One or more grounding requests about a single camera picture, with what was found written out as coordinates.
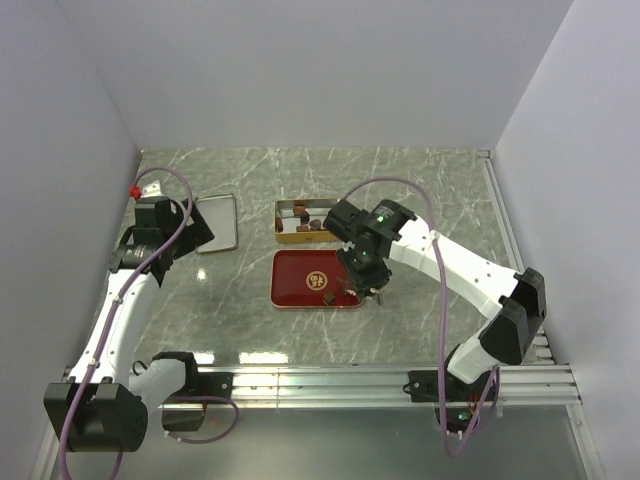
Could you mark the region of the silver tin lid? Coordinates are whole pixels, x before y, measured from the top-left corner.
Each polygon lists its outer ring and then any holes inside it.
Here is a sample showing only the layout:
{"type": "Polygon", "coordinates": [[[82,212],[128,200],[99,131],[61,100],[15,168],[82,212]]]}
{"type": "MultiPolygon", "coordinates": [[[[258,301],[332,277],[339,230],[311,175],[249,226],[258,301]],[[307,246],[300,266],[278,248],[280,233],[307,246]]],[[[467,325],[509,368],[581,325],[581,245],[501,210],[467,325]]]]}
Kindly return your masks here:
{"type": "Polygon", "coordinates": [[[214,238],[196,249],[198,254],[213,254],[238,247],[237,207],[233,194],[201,197],[196,206],[214,238]]]}

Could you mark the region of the long metal tweezers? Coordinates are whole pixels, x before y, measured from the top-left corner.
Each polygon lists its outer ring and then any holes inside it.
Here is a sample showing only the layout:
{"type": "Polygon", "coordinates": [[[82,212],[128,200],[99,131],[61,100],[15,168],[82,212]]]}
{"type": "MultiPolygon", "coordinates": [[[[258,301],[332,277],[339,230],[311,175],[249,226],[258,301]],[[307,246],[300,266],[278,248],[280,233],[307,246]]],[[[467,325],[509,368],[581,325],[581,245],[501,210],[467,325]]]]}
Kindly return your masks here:
{"type": "Polygon", "coordinates": [[[384,304],[384,295],[382,290],[378,290],[375,288],[370,288],[368,290],[357,289],[353,283],[349,279],[340,279],[339,280],[340,289],[342,293],[350,298],[356,299],[359,303],[364,301],[373,301],[378,306],[382,306],[384,304]],[[351,296],[344,293],[345,288],[352,288],[356,292],[356,296],[351,296]]]}

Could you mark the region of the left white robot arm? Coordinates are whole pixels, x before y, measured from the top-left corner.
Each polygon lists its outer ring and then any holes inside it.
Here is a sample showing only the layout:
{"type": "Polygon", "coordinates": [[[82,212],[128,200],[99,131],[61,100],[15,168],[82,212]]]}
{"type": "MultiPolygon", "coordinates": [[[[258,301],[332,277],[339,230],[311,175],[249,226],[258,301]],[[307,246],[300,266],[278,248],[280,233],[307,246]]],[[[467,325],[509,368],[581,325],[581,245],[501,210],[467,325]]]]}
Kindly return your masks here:
{"type": "Polygon", "coordinates": [[[44,394],[62,452],[134,452],[154,410],[171,396],[191,401],[201,389],[188,352],[160,353],[138,376],[130,369],[171,266],[214,235],[191,198],[177,202],[159,182],[130,194],[134,223],[111,256],[107,293],[90,339],[67,379],[49,384],[44,394]]]}

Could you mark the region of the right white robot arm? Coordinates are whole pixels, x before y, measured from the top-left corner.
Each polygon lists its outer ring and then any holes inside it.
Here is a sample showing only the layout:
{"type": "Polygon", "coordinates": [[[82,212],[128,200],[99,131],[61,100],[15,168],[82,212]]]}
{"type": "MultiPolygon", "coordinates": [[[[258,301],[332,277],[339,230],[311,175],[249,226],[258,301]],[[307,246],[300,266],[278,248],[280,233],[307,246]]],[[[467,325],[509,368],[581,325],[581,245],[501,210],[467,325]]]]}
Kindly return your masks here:
{"type": "Polygon", "coordinates": [[[440,375],[446,396],[462,399],[484,373],[522,363],[546,317],[545,280],[538,271],[518,272],[484,259],[391,200],[371,212],[341,200],[324,226],[343,243],[336,256],[347,274],[346,289],[357,299],[388,284],[392,272],[385,262],[391,259],[439,281],[485,318],[446,360],[440,375]]]}

